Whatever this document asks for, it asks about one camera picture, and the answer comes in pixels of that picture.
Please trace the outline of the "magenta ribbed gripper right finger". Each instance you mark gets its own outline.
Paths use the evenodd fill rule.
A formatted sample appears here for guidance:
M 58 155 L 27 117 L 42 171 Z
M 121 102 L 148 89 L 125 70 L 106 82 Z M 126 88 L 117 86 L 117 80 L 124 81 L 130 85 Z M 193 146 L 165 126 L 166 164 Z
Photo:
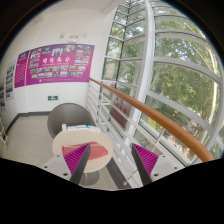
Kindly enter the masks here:
M 143 185 L 148 185 L 182 169 L 167 156 L 156 155 L 137 144 L 132 144 L 131 153 Z

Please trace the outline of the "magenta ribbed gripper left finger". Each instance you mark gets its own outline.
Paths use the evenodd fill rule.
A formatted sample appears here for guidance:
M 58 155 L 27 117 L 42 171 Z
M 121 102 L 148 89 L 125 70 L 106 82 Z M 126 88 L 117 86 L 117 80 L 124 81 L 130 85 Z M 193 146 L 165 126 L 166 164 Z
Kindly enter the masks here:
M 84 144 L 66 155 L 53 156 L 42 166 L 42 169 L 72 183 L 79 184 L 89 156 L 90 145 Z

